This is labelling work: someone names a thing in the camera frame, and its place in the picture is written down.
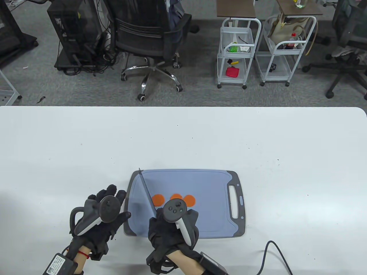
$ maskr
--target chrome chair base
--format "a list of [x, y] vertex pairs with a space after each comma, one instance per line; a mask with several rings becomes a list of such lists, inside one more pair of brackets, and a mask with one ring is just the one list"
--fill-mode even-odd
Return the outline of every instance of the chrome chair base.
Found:
[[136, 69], [149, 69], [148, 73], [145, 75], [145, 77], [143, 78], [143, 81], [141, 82], [141, 90], [140, 90], [140, 94], [138, 94], [138, 100], [140, 101], [144, 101], [146, 99], [146, 95], [145, 95], [145, 91], [146, 91], [146, 86], [149, 80], [149, 76], [150, 73], [153, 72], [160, 72], [161, 74], [169, 77], [170, 79], [172, 79], [175, 83], [176, 83], [176, 91], [177, 92], [182, 92], [183, 88], [182, 85], [180, 84], [180, 82], [178, 81], [177, 77], [174, 74], [171, 74], [170, 72], [168, 72], [166, 69], [160, 68], [159, 66], [163, 65], [164, 62], [160, 62], [155, 64], [154, 60], [152, 58], [147, 58], [145, 57], [144, 60], [146, 62], [146, 65], [144, 66], [131, 66], [127, 68], [127, 62], [129, 60], [129, 54], [128, 53], [124, 53], [124, 62], [121, 66], [121, 75], [120, 75], [120, 80], [121, 81], [127, 81], [127, 77], [126, 77], [126, 73], [136, 70]]

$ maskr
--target orange disc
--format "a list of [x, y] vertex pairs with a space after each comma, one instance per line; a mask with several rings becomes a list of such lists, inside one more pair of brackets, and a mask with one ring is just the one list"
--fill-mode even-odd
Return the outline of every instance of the orange disc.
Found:
[[171, 199], [182, 199], [182, 196], [180, 194], [173, 194]]
[[154, 206], [159, 207], [164, 204], [164, 197], [161, 194], [156, 194], [152, 197]]
[[183, 200], [185, 201], [187, 207], [193, 207], [196, 203], [195, 197], [191, 195], [187, 195], [183, 198]]

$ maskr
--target cutting board handle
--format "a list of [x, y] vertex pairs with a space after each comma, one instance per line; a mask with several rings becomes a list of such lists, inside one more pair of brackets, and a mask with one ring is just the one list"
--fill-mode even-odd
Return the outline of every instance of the cutting board handle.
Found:
[[245, 232], [246, 224], [245, 204], [242, 187], [237, 173], [234, 171], [227, 172], [232, 175], [232, 179], [227, 184], [228, 204], [230, 212], [229, 215], [231, 220], [238, 225], [238, 230], [234, 233], [233, 236], [242, 236]]

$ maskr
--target red string bracelet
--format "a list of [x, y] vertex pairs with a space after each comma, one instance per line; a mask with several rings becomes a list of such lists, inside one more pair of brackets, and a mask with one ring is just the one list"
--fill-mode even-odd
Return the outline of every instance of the red string bracelet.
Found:
[[88, 255], [88, 254], [85, 254], [84, 252], [81, 252], [81, 251], [78, 251], [78, 253], [79, 253], [79, 254], [82, 254], [82, 255], [84, 255], [84, 256], [86, 256], [86, 257], [87, 257], [87, 259], [89, 259], [89, 255]]

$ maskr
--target black glove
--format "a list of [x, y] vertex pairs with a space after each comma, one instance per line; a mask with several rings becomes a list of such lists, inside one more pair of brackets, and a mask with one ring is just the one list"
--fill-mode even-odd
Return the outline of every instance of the black glove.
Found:
[[[110, 185], [106, 190], [101, 190], [97, 195], [90, 195], [88, 199], [94, 199], [97, 202], [100, 202], [104, 197], [116, 194], [117, 187], [115, 185]], [[116, 194], [116, 198], [120, 201], [120, 204], [124, 202], [126, 197], [126, 192], [124, 190], [119, 190]], [[66, 254], [66, 257], [69, 259], [74, 259], [78, 250], [81, 246], [86, 246], [92, 250], [92, 253], [98, 254], [101, 253], [107, 241], [116, 234], [118, 228], [130, 218], [130, 212], [120, 213], [117, 218], [111, 223], [101, 222], [98, 225], [95, 225], [90, 230], [88, 230], [85, 234], [81, 236], [76, 236], [74, 232], [70, 232], [73, 236], [73, 240], [70, 243], [69, 251]]]
[[169, 223], [163, 218], [163, 208], [157, 209], [157, 218], [150, 218], [148, 238], [155, 249], [153, 258], [155, 262], [167, 260], [166, 255], [180, 250], [184, 255], [194, 260], [200, 259], [200, 254], [193, 251], [193, 247], [185, 243], [180, 229], [175, 223]]

